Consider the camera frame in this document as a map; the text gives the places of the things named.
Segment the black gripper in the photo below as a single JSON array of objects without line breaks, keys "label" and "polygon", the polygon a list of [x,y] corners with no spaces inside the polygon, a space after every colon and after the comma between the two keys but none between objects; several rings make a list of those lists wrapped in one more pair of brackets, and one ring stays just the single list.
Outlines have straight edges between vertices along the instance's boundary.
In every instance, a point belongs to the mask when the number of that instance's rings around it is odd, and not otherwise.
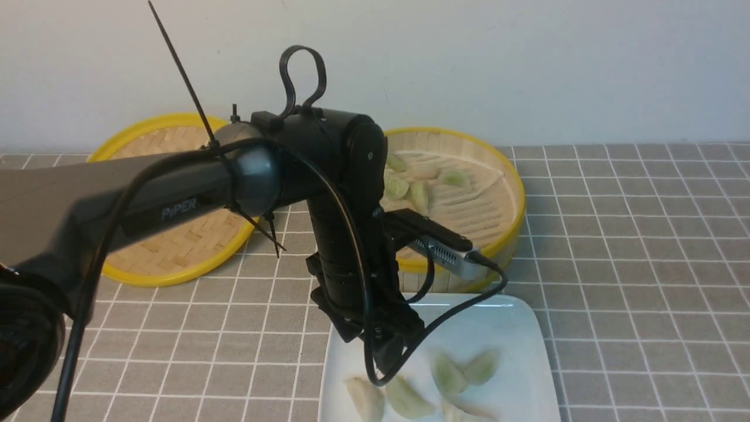
[{"label": "black gripper", "polygon": [[[307,257],[306,264],[319,283],[311,292],[314,304],[329,318],[345,343],[355,339],[364,341],[362,316],[356,312],[335,310],[334,304],[326,296],[329,292],[319,254]],[[417,345],[416,340],[424,333],[424,328],[424,321],[409,304],[397,304],[376,291],[373,295],[373,341],[364,349],[371,350],[374,366],[383,376],[395,376],[404,366],[399,363],[402,355]]]}]

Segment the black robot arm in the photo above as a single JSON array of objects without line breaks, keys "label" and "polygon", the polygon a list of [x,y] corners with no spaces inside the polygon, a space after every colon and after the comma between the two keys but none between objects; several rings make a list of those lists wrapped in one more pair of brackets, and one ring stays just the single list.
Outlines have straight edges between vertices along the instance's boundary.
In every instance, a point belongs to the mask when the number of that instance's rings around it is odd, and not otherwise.
[{"label": "black robot arm", "polygon": [[41,387],[73,320],[53,420],[62,421],[105,258],[216,209],[245,219],[306,201],[318,251],[313,301],[365,368],[388,383],[428,333],[397,286],[380,207],[387,137],[370,117],[319,108],[257,112],[195,151],[2,170],[2,418]]}]

